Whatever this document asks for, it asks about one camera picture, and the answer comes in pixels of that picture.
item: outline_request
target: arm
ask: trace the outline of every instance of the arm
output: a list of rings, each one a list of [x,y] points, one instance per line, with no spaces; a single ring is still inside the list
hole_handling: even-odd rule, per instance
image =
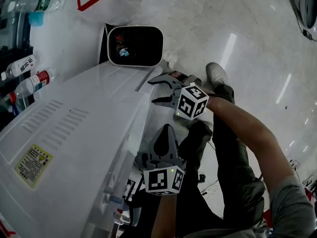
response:
[[[255,154],[269,191],[286,177],[294,175],[274,134],[258,119],[218,97],[210,97],[207,108],[224,121]]]
[[[174,238],[177,195],[162,196],[155,218],[152,238]]]

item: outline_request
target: gray shirt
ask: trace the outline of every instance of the gray shirt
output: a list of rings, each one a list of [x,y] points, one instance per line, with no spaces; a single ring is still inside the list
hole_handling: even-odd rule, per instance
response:
[[[315,212],[304,189],[294,176],[282,181],[270,193],[273,234],[265,220],[247,230],[203,230],[185,238],[308,238],[315,230]]]

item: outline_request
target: shoe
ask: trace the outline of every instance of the shoe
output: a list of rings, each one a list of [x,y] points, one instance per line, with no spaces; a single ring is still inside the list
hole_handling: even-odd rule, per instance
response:
[[[229,85],[229,78],[224,69],[215,62],[206,65],[207,78],[211,82],[213,89],[219,85]]]
[[[205,113],[204,113],[203,115],[199,116],[198,118],[196,118],[192,121],[187,120],[183,117],[179,117],[176,114],[174,114],[173,120],[175,123],[179,124],[182,127],[185,127],[186,129],[189,129],[191,126],[193,126],[198,121],[202,121],[204,124],[206,124],[209,127],[209,129],[211,131],[213,131],[213,122],[209,121],[209,120],[212,120],[212,118],[210,118],[209,114],[205,115]]]

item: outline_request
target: person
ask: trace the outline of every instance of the person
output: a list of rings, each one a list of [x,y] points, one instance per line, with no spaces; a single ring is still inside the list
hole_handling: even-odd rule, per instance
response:
[[[142,207],[139,223],[122,237],[309,237],[316,228],[314,208],[274,134],[235,105],[234,91],[219,64],[208,64],[206,71],[213,92],[224,97],[208,100],[207,108],[214,114],[213,131],[210,121],[178,121],[189,129],[179,146],[179,156],[187,161],[180,193],[158,197],[142,191],[135,195]],[[197,187],[198,169],[211,138],[223,193],[223,219],[211,211]],[[249,166],[246,146],[259,163],[270,195],[272,234],[263,219],[265,186]]]

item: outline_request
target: dark pants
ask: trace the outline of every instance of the dark pants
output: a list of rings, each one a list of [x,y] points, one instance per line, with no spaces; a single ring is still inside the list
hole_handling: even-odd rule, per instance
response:
[[[233,89],[220,85],[216,94],[234,103]],[[223,219],[215,215],[197,188],[198,169],[212,132],[203,122],[193,124],[179,146],[179,156],[187,160],[186,175],[177,195],[176,237],[206,229],[247,229],[263,218],[263,183],[249,166],[245,145],[217,116],[213,118],[212,140],[218,160],[218,179],[223,193]],[[140,191],[133,198],[142,207],[138,226],[122,237],[151,237],[160,197]]]

